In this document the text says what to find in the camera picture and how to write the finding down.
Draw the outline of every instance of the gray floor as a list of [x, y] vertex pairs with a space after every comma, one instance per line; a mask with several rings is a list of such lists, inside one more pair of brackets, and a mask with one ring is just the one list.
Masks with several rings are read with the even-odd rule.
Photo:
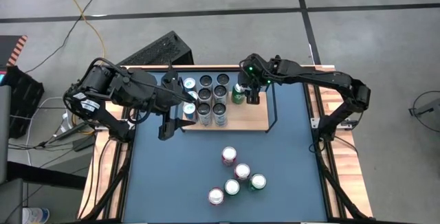
[[[88, 0], [78, 0], [84, 6]], [[309, 7], [438, 3], [439, 0], [305, 0]], [[125, 14], [214, 10], [221, 8], [298, 7], [298, 0], [95, 0], [87, 14]], [[74, 16], [71, 0], [0, 0], [0, 18]], [[370, 109], [354, 132], [364, 180], [374, 215], [381, 220], [438, 223], [440, 219], [440, 135], [411, 118], [407, 108], [422, 92], [440, 83], [440, 9], [310, 13], [322, 64], [336, 65], [371, 89]], [[0, 24], [0, 34], [28, 35], [18, 65], [29, 69], [62, 43], [73, 22]], [[197, 64], [237, 63], [256, 52], [265, 58], [280, 54], [312, 64], [303, 20], [293, 14], [246, 14], [184, 18], [93, 21], [102, 34], [107, 58], [119, 62], [132, 52], [175, 30], [192, 48]], [[43, 82], [44, 97], [60, 96], [81, 77], [87, 63], [101, 55], [96, 35], [83, 22], [72, 32], [67, 46], [31, 75]], [[440, 98], [433, 94], [420, 101]], [[55, 100], [48, 107], [59, 107]], [[56, 128], [61, 110], [41, 111], [32, 127], [31, 144], [47, 139]], [[424, 117], [433, 128], [440, 123]], [[25, 139], [11, 141], [23, 143]], [[58, 161], [73, 171], [70, 159], [87, 165], [85, 151]], [[32, 153], [35, 166], [59, 156], [58, 152]], [[10, 160], [27, 163], [24, 152], [10, 151]], [[70, 192], [72, 199], [81, 192]], [[73, 216], [78, 201], [47, 190], [34, 203], [50, 206], [52, 222]], [[54, 204], [57, 201], [65, 205]]]

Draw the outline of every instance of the wooden tray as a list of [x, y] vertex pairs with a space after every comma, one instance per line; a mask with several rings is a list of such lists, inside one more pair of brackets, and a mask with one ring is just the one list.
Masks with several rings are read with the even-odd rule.
[[212, 124], [204, 126], [197, 122], [191, 126], [185, 126], [187, 131], [266, 131], [269, 128], [269, 115], [267, 114], [267, 98], [265, 92], [260, 92], [260, 104], [234, 104], [231, 100], [232, 92], [229, 92], [226, 103], [226, 116], [228, 124], [217, 126], [214, 122], [214, 113], [211, 112]]

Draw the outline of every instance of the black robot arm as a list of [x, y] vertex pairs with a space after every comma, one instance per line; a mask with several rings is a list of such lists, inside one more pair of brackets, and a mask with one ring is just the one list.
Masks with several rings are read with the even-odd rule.
[[303, 82], [338, 91], [344, 102], [331, 115], [321, 117], [317, 128], [318, 137], [325, 140], [333, 140], [336, 127], [352, 113], [361, 113], [369, 107], [371, 90], [360, 80], [339, 71], [324, 72], [313, 67], [301, 67], [279, 56], [266, 62], [258, 54], [249, 55], [240, 62], [240, 67], [239, 84], [247, 87], [248, 104], [259, 104], [260, 88], [273, 83]]
[[[95, 65], [98, 61], [108, 65]], [[150, 113], [163, 115], [159, 139], [165, 140], [172, 137], [176, 129], [194, 124], [170, 117], [172, 106], [182, 101], [195, 102], [179, 85], [178, 77], [170, 66], [160, 85], [157, 85], [155, 77], [142, 69], [125, 69], [106, 59], [97, 58], [90, 64], [82, 79], [65, 92], [63, 100], [73, 114], [92, 125], [106, 126], [110, 136], [121, 142], [133, 141], [134, 132], [128, 122], [117, 120], [105, 109], [106, 101], [145, 112], [140, 120], [129, 118], [132, 124], [145, 121]]]

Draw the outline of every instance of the can lid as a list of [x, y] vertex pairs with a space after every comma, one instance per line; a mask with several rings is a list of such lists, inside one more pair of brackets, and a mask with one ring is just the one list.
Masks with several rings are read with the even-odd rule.
[[240, 176], [248, 176], [250, 174], [250, 168], [246, 164], [238, 164], [235, 168], [235, 173]]
[[211, 76], [202, 76], [201, 78], [200, 78], [200, 85], [202, 85], [202, 86], [209, 86], [209, 85], [211, 85], [212, 84], [212, 78], [211, 78]]
[[229, 76], [227, 74], [219, 74], [217, 76], [217, 82], [222, 85], [226, 85], [229, 82]]
[[184, 86], [188, 89], [195, 87], [195, 80], [193, 78], [187, 78], [184, 80]]
[[238, 83], [235, 84], [234, 88], [235, 91], [238, 91], [239, 93], [243, 93], [245, 91], [245, 89], [242, 86], [240, 86]]
[[218, 188], [214, 188], [209, 191], [208, 198], [212, 204], [219, 204], [223, 201], [223, 192]]
[[223, 149], [222, 155], [225, 159], [235, 159], [237, 152], [235, 151], [235, 148], [227, 146]]
[[201, 100], [207, 100], [211, 98], [211, 91], [209, 91], [209, 89], [200, 89], [199, 98]]
[[199, 96], [197, 95], [197, 93], [196, 92], [194, 92], [194, 91], [189, 91], [188, 92], [194, 99], [198, 99], [199, 98]]
[[184, 113], [193, 114], [195, 112], [195, 104], [187, 103], [184, 105]]
[[214, 88], [214, 94], [219, 97], [225, 96], [226, 91], [227, 90], [226, 90], [225, 86], [223, 86], [223, 85], [218, 85]]
[[199, 105], [199, 107], [197, 107], [197, 112], [201, 115], [206, 115], [211, 112], [211, 107], [209, 106], [209, 104], [202, 103]]
[[217, 115], [223, 115], [226, 112], [226, 106], [222, 103], [215, 104], [212, 111]]
[[225, 183], [225, 191], [228, 194], [237, 194], [240, 190], [240, 184], [235, 179], [229, 179]]
[[266, 186], [266, 178], [262, 174], [255, 174], [251, 179], [252, 185], [257, 189], [262, 189]]

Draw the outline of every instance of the black box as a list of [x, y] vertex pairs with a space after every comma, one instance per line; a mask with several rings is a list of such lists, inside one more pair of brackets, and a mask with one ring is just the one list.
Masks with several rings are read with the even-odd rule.
[[[39, 83], [22, 72], [17, 66], [6, 67], [6, 74], [0, 86], [11, 87], [10, 115], [31, 118], [44, 93], [43, 83]], [[9, 138], [20, 138], [26, 134], [30, 120], [10, 117]]]
[[194, 65], [191, 48], [171, 31], [140, 51], [124, 59], [118, 65]]

